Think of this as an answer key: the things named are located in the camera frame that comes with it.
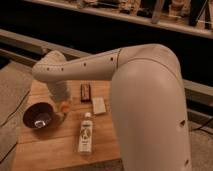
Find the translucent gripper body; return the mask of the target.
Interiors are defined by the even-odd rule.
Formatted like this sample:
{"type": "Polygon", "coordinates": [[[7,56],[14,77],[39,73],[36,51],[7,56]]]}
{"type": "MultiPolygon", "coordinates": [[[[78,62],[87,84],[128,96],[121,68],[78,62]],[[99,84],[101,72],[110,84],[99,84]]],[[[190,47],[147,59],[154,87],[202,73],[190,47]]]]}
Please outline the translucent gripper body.
{"type": "Polygon", "coordinates": [[[54,101],[55,106],[57,108],[57,111],[61,114],[68,114],[68,113],[62,113],[59,109],[59,105],[61,102],[68,102],[69,105],[71,103],[70,101],[70,90],[68,88],[68,85],[66,83],[49,83],[48,84],[48,90],[50,92],[50,97],[54,101]]]}

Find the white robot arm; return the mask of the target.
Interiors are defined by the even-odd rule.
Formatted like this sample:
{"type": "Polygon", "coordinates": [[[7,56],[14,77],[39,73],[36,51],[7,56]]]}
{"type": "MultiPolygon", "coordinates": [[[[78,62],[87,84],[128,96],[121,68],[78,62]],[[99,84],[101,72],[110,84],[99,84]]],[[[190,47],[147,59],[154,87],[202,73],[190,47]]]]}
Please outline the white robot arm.
{"type": "Polygon", "coordinates": [[[108,80],[125,171],[192,171],[185,90],[177,56],[161,44],[122,47],[68,61],[59,51],[32,69],[54,102],[68,80],[108,80]]]}

